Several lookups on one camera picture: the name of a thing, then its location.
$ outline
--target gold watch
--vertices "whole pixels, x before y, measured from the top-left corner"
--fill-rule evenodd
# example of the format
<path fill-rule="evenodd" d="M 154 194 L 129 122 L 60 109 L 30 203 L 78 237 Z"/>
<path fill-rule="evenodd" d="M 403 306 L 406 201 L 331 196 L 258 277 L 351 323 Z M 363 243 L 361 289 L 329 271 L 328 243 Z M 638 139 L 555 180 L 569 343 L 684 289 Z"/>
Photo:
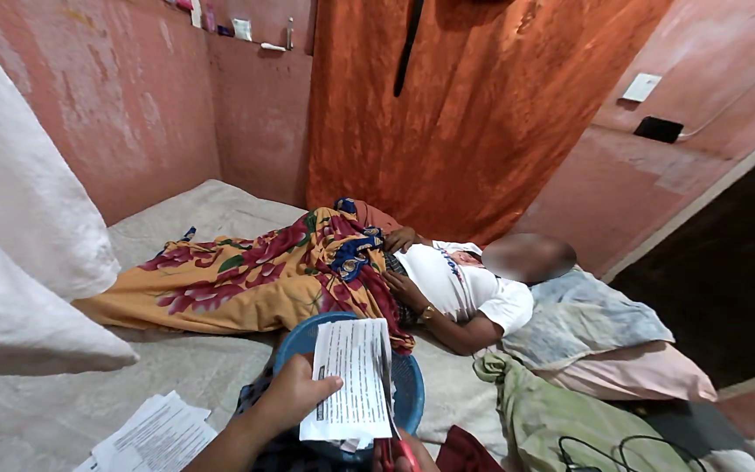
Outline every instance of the gold watch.
<path fill-rule="evenodd" d="M 428 305 L 425 308 L 425 311 L 421 312 L 421 319 L 427 321 L 433 316 L 435 316 L 435 308 L 432 305 Z"/>

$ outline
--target bed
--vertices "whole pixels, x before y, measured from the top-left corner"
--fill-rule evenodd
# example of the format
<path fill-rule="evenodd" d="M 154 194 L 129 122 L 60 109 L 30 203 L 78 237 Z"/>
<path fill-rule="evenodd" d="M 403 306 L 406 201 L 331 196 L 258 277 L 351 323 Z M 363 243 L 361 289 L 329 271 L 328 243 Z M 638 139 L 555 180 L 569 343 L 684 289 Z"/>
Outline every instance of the bed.
<path fill-rule="evenodd" d="M 148 208 L 110 228 L 122 269 L 151 259 L 165 241 L 191 226 L 194 240 L 219 235 L 253 238 L 292 223 L 304 213 L 255 198 L 218 180 Z M 65 471 L 114 433 L 144 400 L 175 390 L 191 405 L 212 410 L 209 424 L 222 429 L 243 385 L 260 374 L 273 352 L 274 335 L 208 336 L 113 329 L 141 360 L 113 372 L 49 377 L 0 376 L 0 472 Z M 425 412 L 418 434 L 438 453 L 450 426 L 473 434 L 507 470 L 508 443 L 496 410 L 497 387 L 477 379 L 472 359 L 416 336 L 414 355 L 425 377 Z"/>

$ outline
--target blue plastic basket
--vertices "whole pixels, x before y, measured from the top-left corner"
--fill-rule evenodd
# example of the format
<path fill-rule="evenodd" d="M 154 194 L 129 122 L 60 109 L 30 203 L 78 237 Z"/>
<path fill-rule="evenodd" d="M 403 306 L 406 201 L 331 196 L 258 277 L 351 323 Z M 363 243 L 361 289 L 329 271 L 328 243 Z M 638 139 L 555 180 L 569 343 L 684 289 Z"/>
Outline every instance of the blue plastic basket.
<path fill-rule="evenodd" d="M 357 319 L 357 316 L 350 312 L 329 312 L 311 316 L 296 325 L 278 349 L 273 372 L 278 374 L 293 354 L 314 352 L 320 324 L 351 319 Z M 392 379 L 396 389 L 395 424 L 404 428 L 407 433 L 415 434 L 425 410 L 425 381 L 421 376 L 419 364 L 412 355 L 392 353 Z M 372 449 L 347 453 L 324 441 L 305 441 L 305 444 L 321 455 L 350 464 L 362 464 L 372 460 Z"/>

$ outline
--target red scissors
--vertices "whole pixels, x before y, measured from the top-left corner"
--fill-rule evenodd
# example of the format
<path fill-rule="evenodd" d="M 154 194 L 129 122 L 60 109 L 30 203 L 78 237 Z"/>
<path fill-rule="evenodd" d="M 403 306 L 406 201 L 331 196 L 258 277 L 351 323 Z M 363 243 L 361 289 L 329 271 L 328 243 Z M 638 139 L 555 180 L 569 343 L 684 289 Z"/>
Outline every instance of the red scissors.
<path fill-rule="evenodd" d="M 392 438 L 375 439 L 375 447 L 380 447 L 381 450 L 381 465 L 384 472 L 395 471 L 395 460 L 392 454 L 393 444 L 401 448 L 401 455 L 407 458 L 412 472 L 421 472 L 419 467 L 419 461 L 413 454 L 413 449 L 407 444 L 401 435 L 398 434 L 398 429 L 395 427 L 394 413 L 392 411 L 392 382 L 389 379 L 389 374 L 392 370 L 389 364 L 389 358 L 386 354 L 386 340 L 381 337 L 381 366 L 382 366 L 382 378 L 383 378 L 383 395 L 386 397 L 386 411 L 389 413 L 389 428 L 392 430 Z"/>

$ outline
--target orange curtain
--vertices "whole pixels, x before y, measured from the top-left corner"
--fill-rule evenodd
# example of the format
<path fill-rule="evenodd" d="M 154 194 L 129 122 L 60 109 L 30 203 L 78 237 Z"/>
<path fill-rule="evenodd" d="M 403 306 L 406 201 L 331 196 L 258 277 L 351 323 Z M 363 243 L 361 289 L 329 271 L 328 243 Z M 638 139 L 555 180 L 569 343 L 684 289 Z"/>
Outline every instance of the orange curtain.
<path fill-rule="evenodd" d="M 323 0 L 311 208 L 357 198 L 427 237 L 507 232 L 575 145 L 671 0 Z"/>

